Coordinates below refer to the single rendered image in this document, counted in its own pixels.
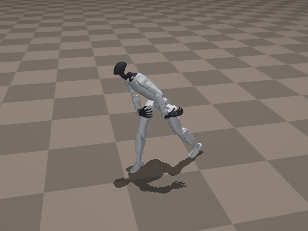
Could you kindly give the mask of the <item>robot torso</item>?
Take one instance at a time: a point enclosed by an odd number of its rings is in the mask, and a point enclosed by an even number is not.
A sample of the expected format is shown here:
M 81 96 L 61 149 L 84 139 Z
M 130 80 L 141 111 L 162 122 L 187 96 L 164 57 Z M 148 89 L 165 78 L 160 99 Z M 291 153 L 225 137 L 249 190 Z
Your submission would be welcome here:
M 136 76 L 132 76 L 130 79 L 133 79 L 131 82 L 129 81 L 129 78 L 127 80 L 129 86 L 137 93 L 141 94 L 142 96 L 144 96 L 145 98 L 154 101 L 153 104 L 155 106 L 155 108 L 157 108 L 160 111 L 160 107 L 156 101 L 156 99 L 154 98 L 155 94 L 152 92 L 149 92 L 146 88 L 141 87 L 138 82 L 137 79 L 139 77 L 146 77 L 145 75 L 141 74 L 141 73 L 137 73 Z M 147 78 L 147 77 L 146 77 Z M 147 78 L 148 79 L 148 78 Z M 149 79 L 148 79 L 149 80 Z M 156 86 L 151 80 L 149 80 L 154 86 Z M 156 86 L 157 87 L 157 86 Z M 158 88 L 158 87 L 157 87 Z M 158 88 L 159 89 L 159 88 Z M 160 90 L 160 89 L 159 89 Z M 166 101 L 166 105 L 170 104 L 169 100 L 167 98 L 163 97 L 163 100 Z M 171 105 L 171 104 L 170 104 Z

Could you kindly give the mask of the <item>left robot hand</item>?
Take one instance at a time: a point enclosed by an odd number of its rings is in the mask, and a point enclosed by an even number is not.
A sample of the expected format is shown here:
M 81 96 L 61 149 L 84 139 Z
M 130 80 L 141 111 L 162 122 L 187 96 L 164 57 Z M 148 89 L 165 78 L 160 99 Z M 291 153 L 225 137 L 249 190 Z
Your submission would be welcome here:
M 174 111 L 175 108 L 173 108 L 173 110 L 171 112 L 168 112 L 168 115 L 165 115 L 164 118 L 170 118 L 170 117 L 176 117 L 176 116 L 180 116 L 183 113 L 183 109 L 179 107 L 179 109 L 177 111 Z

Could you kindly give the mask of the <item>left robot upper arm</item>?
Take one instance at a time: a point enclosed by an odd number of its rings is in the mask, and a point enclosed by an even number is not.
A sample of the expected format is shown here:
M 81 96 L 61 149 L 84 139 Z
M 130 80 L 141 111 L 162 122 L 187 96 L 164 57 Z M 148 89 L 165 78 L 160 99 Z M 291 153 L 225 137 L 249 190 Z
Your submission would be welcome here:
M 146 88 L 149 92 L 156 94 L 160 94 L 162 96 L 162 98 L 164 97 L 162 91 L 160 91 L 156 86 L 154 86 L 146 77 L 139 77 L 137 79 L 138 84 L 143 87 Z

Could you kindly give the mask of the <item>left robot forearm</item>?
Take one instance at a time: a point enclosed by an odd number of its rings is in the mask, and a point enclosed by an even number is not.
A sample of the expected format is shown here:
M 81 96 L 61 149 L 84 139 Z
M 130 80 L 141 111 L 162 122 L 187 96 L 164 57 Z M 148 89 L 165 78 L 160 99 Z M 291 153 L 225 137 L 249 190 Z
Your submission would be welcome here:
M 163 119 L 165 115 L 168 115 L 168 111 L 167 111 L 167 107 L 166 107 L 166 101 L 163 100 L 162 96 L 160 94 L 156 94 L 155 95 L 155 99 L 160 107 L 160 111 L 161 111 L 161 117 Z

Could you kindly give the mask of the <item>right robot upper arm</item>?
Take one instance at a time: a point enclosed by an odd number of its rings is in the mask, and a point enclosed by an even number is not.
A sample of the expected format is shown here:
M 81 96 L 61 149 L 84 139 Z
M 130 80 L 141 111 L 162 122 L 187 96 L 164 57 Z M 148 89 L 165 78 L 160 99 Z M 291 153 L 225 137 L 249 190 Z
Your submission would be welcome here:
M 129 89 L 129 92 L 130 92 L 130 94 L 131 94 L 132 97 L 133 97 L 134 103 L 140 102 L 140 101 L 141 101 L 140 96 L 138 96 L 138 95 L 137 95 L 137 92 L 135 92 L 135 91 L 129 86 L 127 80 L 125 80 L 125 84 L 127 85 L 128 89 Z

